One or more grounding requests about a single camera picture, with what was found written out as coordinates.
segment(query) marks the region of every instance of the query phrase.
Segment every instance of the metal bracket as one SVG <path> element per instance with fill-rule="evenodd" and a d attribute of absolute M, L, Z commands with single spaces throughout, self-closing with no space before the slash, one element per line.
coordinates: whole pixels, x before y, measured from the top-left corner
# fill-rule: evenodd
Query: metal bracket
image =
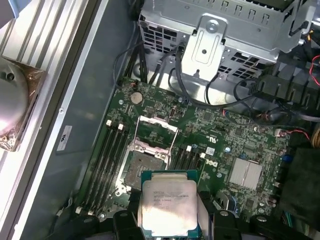
<path fill-rule="evenodd" d="M 169 131 L 174 132 L 174 137 L 171 142 L 169 150 L 163 150 L 162 148 L 158 148 L 158 147 L 151 147 L 148 144 L 146 144 L 142 141 L 139 141 L 139 139 L 137 137 L 137 133 L 138 133 L 138 128 L 139 128 L 140 122 L 146 122 L 146 123 L 153 124 L 153 125 L 158 124 L 162 128 L 168 129 Z M 139 116 L 138 121 L 136 123 L 135 133 L 134 133 L 134 138 L 133 138 L 133 150 L 141 152 L 141 153 L 146 152 L 146 153 L 154 155 L 154 157 L 163 160 L 167 164 L 167 168 L 168 168 L 168 166 L 170 165 L 171 150 L 174 146 L 178 132 L 179 132 L 179 129 L 176 126 L 172 126 L 160 118 L 157 118 L 157 117 L 148 118 L 146 116 Z"/>
<path fill-rule="evenodd" d="M 184 74 L 211 81 L 217 74 L 225 50 L 222 42 L 227 23 L 203 16 L 196 35 L 191 35 L 182 59 Z"/>

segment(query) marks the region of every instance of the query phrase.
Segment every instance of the chip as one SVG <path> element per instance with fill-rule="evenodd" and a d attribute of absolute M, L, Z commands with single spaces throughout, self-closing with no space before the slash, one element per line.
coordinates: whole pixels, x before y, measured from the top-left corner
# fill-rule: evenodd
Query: chip
<path fill-rule="evenodd" d="M 124 183 L 141 190 L 141 173 L 147 170 L 162 170 L 165 166 L 165 162 L 161 159 L 134 151 Z"/>
<path fill-rule="evenodd" d="M 240 137 L 242 133 L 243 133 L 243 130 L 241 128 L 237 128 L 234 134 Z"/>
<path fill-rule="evenodd" d="M 211 118 L 212 118 L 211 113 L 205 112 L 202 119 L 210 122 Z"/>
<path fill-rule="evenodd" d="M 245 207 L 247 209 L 252 209 L 254 206 L 255 201 L 253 201 L 252 199 L 247 199 L 245 202 Z"/>
<path fill-rule="evenodd" d="M 153 237 L 187 237 L 188 231 L 197 228 L 197 209 L 193 180 L 160 178 L 143 183 L 142 227 L 152 231 Z"/>

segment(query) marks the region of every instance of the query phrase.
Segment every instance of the screw hole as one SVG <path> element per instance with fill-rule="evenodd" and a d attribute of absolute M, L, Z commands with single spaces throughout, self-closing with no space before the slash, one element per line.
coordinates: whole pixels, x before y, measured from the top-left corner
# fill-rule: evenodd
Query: screw hole
<path fill-rule="evenodd" d="M 12 81 L 15 79 L 15 75 L 13 73 L 8 73 L 6 76 L 6 79 L 8 79 L 9 81 Z"/>

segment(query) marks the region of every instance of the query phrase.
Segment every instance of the red wire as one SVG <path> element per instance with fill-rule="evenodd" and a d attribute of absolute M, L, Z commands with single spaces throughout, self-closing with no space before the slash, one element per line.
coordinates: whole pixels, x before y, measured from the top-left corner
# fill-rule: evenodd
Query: red wire
<path fill-rule="evenodd" d="M 320 58 L 320 55 L 317 55 L 315 56 L 314 58 L 312 58 L 312 61 L 311 61 L 311 67 L 310 67 L 310 70 L 309 70 L 309 74 L 310 74 L 310 77 L 312 78 L 312 80 L 318 85 L 320 86 L 320 83 L 318 82 L 318 80 L 313 76 L 312 72 L 313 72 L 313 69 L 314 69 L 314 61 L 317 59 L 317 58 Z"/>
<path fill-rule="evenodd" d="M 292 131 L 287 131 L 288 134 L 292 134 L 292 133 L 302 133 L 305 135 L 305 137 L 310 141 L 310 137 L 309 135 L 305 132 L 305 131 L 302 131 L 302 130 L 292 130 Z"/>

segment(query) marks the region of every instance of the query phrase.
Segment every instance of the blue capacitor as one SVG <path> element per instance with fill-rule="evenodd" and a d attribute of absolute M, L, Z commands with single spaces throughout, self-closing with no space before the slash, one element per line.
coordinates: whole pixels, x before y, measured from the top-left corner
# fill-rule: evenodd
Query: blue capacitor
<path fill-rule="evenodd" d="M 291 155 L 283 155 L 282 156 L 282 161 L 284 161 L 286 163 L 292 163 L 293 160 L 294 160 L 294 157 Z"/>

